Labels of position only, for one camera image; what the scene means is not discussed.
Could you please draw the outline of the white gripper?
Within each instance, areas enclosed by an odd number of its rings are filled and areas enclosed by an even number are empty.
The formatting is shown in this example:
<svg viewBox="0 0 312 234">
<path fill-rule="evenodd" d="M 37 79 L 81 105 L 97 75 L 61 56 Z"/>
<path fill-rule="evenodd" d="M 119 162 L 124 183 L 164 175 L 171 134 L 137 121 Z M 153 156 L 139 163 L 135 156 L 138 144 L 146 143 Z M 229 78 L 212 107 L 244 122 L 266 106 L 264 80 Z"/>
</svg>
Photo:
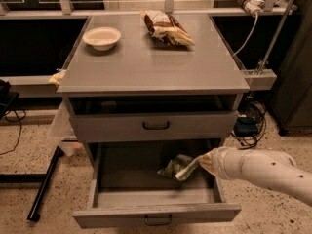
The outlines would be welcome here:
<svg viewBox="0 0 312 234">
<path fill-rule="evenodd" d="M 213 176 L 226 180 L 240 179 L 242 177 L 241 157 L 242 152 L 234 147 L 220 147 L 203 154 L 199 159 L 199 163 L 203 169 Z"/>
</svg>

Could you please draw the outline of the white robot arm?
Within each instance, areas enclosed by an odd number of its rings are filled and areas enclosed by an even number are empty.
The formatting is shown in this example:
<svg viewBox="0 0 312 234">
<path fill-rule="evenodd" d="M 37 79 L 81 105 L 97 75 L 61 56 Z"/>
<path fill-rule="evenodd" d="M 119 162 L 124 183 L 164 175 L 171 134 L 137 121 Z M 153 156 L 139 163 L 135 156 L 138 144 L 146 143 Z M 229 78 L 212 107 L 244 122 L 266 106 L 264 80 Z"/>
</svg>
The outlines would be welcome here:
<svg viewBox="0 0 312 234">
<path fill-rule="evenodd" d="M 285 152 L 220 147 L 201 155 L 199 162 L 214 176 L 244 180 L 312 206 L 312 174 L 299 169 Z"/>
</svg>

